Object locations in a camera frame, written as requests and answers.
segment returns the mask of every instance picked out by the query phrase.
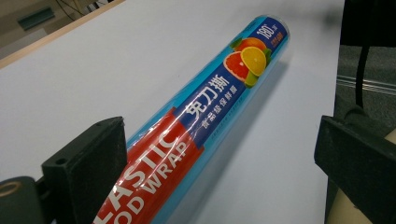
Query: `plastic food wrap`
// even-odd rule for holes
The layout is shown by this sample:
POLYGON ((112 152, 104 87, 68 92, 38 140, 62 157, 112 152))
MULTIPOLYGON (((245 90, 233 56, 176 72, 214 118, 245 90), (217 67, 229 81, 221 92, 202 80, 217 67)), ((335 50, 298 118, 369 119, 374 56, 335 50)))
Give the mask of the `plastic food wrap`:
POLYGON ((128 164, 93 223, 164 223, 289 38, 277 18, 252 21, 128 140, 128 164))

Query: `white table surface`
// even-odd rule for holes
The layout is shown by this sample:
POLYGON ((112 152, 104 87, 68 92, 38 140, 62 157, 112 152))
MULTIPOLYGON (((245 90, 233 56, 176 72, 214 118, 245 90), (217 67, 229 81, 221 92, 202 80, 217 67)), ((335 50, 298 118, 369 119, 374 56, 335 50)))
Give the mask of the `white table surface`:
POLYGON ((44 160, 101 119, 125 117, 128 138, 251 20, 272 14, 289 26, 289 46, 171 220, 322 223, 327 177, 314 149, 321 115, 332 115, 343 6, 121 3, 0 70, 0 180, 39 178, 44 160))

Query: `red label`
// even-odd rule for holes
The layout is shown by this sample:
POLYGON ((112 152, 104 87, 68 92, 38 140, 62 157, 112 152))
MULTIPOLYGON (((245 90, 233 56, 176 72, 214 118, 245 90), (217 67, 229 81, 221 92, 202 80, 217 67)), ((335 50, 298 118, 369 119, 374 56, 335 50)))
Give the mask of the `red label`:
POLYGON ((198 149, 169 111, 128 151, 128 165, 93 223, 150 223, 194 165, 198 149))

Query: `lemon slice image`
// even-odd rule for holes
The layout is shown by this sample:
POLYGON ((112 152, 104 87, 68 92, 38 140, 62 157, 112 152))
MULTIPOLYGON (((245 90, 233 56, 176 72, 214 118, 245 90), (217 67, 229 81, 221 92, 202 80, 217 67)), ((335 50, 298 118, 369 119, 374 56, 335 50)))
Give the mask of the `lemon slice image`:
POLYGON ((241 58, 248 70, 257 77, 262 75, 262 72, 267 66, 265 54, 261 49, 256 47, 247 47, 243 49, 241 58))

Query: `food wrap roll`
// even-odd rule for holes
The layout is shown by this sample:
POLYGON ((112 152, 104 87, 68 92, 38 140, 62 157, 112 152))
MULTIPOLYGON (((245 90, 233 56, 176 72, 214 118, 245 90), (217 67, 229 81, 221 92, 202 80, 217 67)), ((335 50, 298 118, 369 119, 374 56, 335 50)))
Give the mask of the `food wrap roll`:
POLYGON ((280 19, 253 20, 128 140, 128 164, 93 223, 164 223, 289 39, 280 19))

